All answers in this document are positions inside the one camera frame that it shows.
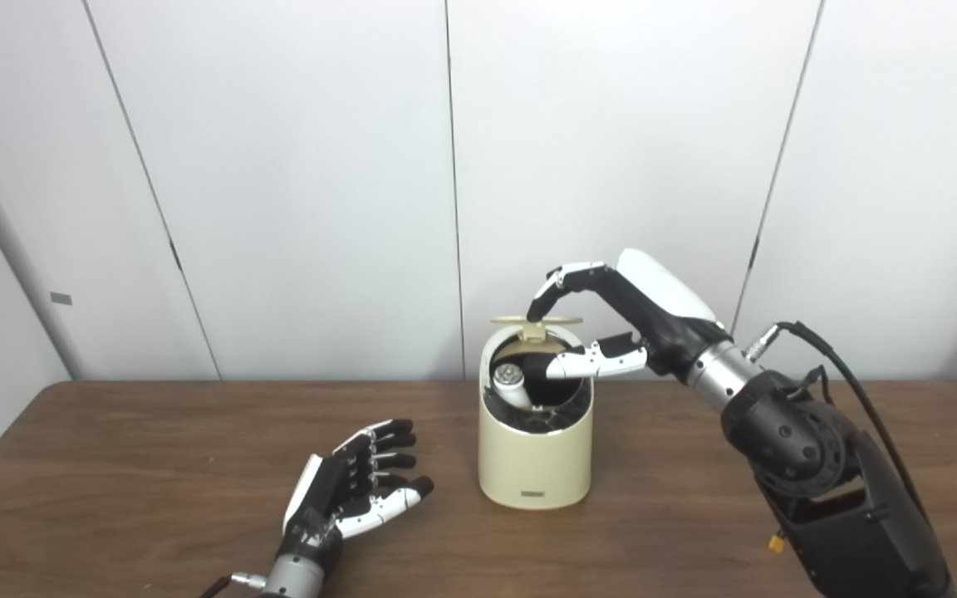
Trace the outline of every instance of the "robotic finger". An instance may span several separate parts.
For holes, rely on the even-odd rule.
[[[637,329],[648,353],[646,365],[657,375],[673,374],[685,382],[686,372],[705,350],[732,340],[707,303],[667,268],[635,249],[623,250],[615,268],[604,262],[580,262],[550,272],[531,301],[528,321],[541,321],[559,299],[584,291],[595,292]]]
[[[373,469],[387,469],[387,467],[399,467],[401,469],[412,469],[415,466],[415,457],[410,454],[400,452],[384,452],[372,457],[375,462]]]
[[[375,441],[375,451],[415,446],[415,434],[391,434]]]
[[[398,476],[396,473],[375,472],[375,487],[397,489],[409,483],[409,478]]]
[[[357,499],[342,508],[336,520],[343,540],[371,531],[383,523],[417,506],[430,492],[434,482],[426,476],[415,478],[388,495]]]
[[[334,452],[337,453],[346,449],[346,446],[357,439],[366,438],[372,443],[377,443],[380,440],[392,438],[392,436],[407,434],[411,432],[411,428],[413,428],[413,420],[411,419],[387,419],[380,421],[378,424],[366,425],[364,428],[357,430],[356,434],[346,439],[345,443],[338,445]]]
[[[630,332],[593,341],[589,347],[573,347],[559,353],[528,355],[523,375],[529,379],[606,378],[644,370],[649,352],[633,341]]]

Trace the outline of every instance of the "black robotic finger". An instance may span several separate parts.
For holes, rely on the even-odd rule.
[[[342,446],[336,448],[334,454],[337,455],[337,457],[346,458],[352,463],[353,459],[367,458],[371,452],[371,445],[372,439],[370,436],[367,434],[357,434],[354,435],[352,439],[348,439],[345,443],[342,443]]]
[[[556,302],[570,295],[569,289],[549,287],[541,296],[535,297],[527,310],[527,321],[539,322],[556,306]]]
[[[419,498],[426,498],[434,491],[434,480],[426,476],[420,476],[407,483],[405,487],[418,493]]]
[[[398,476],[396,473],[375,472],[375,484],[379,488],[397,489],[409,483],[409,478]]]
[[[391,434],[375,441],[375,451],[415,446],[415,434]]]
[[[380,453],[373,459],[375,460],[375,469],[388,469],[390,467],[411,469],[415,466],[415,457],[413,457],[413,455],[402,454],[400,452]]]
[[[357,480],[353,481],[353,484],[351,484],[350,487],[349,496],[364,498],[369,492],[372,491],[373,488],[375,488],[375,479],[373,479],[371,474],[368,474],[368,476],[357,478]]]
[[[338,517],[358,517],[371,511],[371,500],[364,496],[342,503]]]
[[[413,427],[411,419],[387,419],[378,424],[369,425],[368,430],[375,432],[377,439],[382,439],[391,434],[407,434],[411,432],[411,427]]]

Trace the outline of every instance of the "cream cylindrical canister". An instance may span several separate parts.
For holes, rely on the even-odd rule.
[[[563,405],[529,408],[524,400],[542,404],[542,397],[527,397],[516,381],[521,371],[504,368],[498,377],[493,370],[498,350],[517,340],[521,330],[520,326],[498,330],[483,348],[478,384],[478,483],[490,500],[506,507],[566,507],[589,492],[593,381],[578,380],[577,389]],[[547,332],[547,343],[561,345],[552,350],[581,344],[560,326],[548,326]],[[517,354],[525,353],[527,345],[515,347]]]

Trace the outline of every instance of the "wooden table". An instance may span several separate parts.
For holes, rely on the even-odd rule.
[[[868,386],[957,579],[957,383]],[[308,454],[411,417],[437,488],[349,541],[326,597],[817,597],[767,550],[773,518],[702,400],[664,382],[596,400],[588,499],[522,512],[479,491],[475,383],[52,386],[0,439],[0,596],[180,598],[265,574]]]

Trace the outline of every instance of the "robotic hand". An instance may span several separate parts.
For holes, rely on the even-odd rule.
[[[382,526],[433,491],[426,476],[410,481],[386,472],[415,466],[413,455],[392,451],[415,445],[411,427],[410,419],[388,419],[362,428],[330,457],[309,457],[282,518],[271,574],[225,576],[202,598],[232,581],[262,591],[259,598],[315,598],[338,563],[343,540]]]
[[[956,598],[945,558],[914,484],[865,390],[840,357],[801,323],[779,322],[747,351],[714,313],[652,257],[623,251],[616,268],[604,262],[568,264],[548,273],[529,307],[541,321],[558,299],[592,291],[636,328],[558,355],[535,355],[525,377],[615,375],[648,366],[674,375],[721,413],[730,445],[748,458],[759,491],[793,545],[814,587],[827,598]],[[802,337],[828,357],[856,391],[884,440],[877,443],[803,382],[755,361],[780,330]]]

